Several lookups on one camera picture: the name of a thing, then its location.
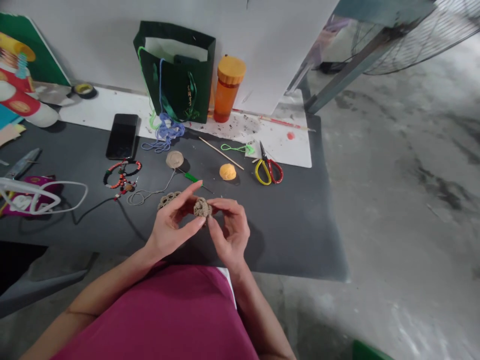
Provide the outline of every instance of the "left hand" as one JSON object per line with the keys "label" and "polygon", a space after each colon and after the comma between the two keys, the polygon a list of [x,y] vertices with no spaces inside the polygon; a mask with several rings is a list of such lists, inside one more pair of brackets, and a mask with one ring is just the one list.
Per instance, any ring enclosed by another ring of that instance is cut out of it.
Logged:
{"label": "left hand", "polygon": [[199,216],[179,228],[182,219],[186,215],[194,213],[194,205],[198,199],[198,196],[194,196],[194,192],[201,186],[201,180],[194,182],[156,213],[155,224],[153,224],[153,230],[145,244],[145,249],[157,260],[173,253],[205,224],[206,218]]}

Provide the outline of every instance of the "crochet hook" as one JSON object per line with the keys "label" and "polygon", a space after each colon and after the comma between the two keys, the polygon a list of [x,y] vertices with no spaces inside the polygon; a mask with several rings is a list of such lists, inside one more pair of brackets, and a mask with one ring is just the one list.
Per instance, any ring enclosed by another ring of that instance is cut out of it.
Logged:
{"label": "crochet hook", "polygon": [[[195,176],[193,176],[191,173],[185,172],[185,171],[182,171],[182,170],[180,170],[180,171],[181,171],[182,173],[184,173],[184,174],[185,174],[185,177],[186,177],[188,180],[190,180],[192,183],[196,183],[196,182],[198,181],[198,179],[197,179]],[[203,184],[201,185],[201,187],[204,188],[205,190],[209,191],[210,193],[215,194],[212,190],[207,189]]]}

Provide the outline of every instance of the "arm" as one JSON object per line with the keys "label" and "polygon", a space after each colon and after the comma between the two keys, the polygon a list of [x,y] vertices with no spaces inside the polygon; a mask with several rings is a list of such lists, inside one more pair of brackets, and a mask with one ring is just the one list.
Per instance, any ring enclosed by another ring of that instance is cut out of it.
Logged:
{"label": "arm", "polygon": [[158,261],[196,234],[205,223],[204,217],[196,217],[182,228],[179,223],[193,211],[193,204],[197,201],[193,193],[201,186],[201,181],[193,183],[159,210],[145,246],[89,284],[20,359],[50,359],[126,290],[143,279]]}
{"label": "arm", "polygon": [[295,359],[279,321],[245,262],[250,229],[243,206],[223,198],[208,203],[224,215],[224,229],[212,216],[208,217],[208,227],[218,257],[230,273],[243,325],[258,356],[261,359]]}

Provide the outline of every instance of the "hand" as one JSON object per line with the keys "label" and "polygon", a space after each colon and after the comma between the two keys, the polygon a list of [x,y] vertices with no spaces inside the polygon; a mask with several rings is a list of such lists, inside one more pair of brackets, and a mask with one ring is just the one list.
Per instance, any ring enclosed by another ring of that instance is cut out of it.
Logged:
{"label": "hand", "polygon": [[208,228],[218,257],[230,272],[235,272],[245,262],[244,251],[250,236],[245,209],[235,200],[224,198],[210,199],[207,203],[223,213],[224,228],[220,228],[213,216],[208,217]]}
{"label": "hand", "polygon": [[184,227],[179,223],[187,214],[194,213],[198,196],[194,192],[202,186],[202,181],[191,184],[180,195],[156,213],[155,224],[145,249],[158,260],[173,253],[180,245],[195,235],[205,224],[205,217],[195,217]]}

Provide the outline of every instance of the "concrete floor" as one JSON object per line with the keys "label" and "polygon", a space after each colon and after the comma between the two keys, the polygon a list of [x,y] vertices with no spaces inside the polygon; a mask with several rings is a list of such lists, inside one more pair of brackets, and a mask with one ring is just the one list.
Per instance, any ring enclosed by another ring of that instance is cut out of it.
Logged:
{"label": "concrete floor", "polygon": [[[308,77],[313,90],[325,80]],[[480,359],[480,35],[396,74],[361,76],[321,111],[351,283],[255,274],[300,359]],[[92,279],[0,320],[16,359]]]}

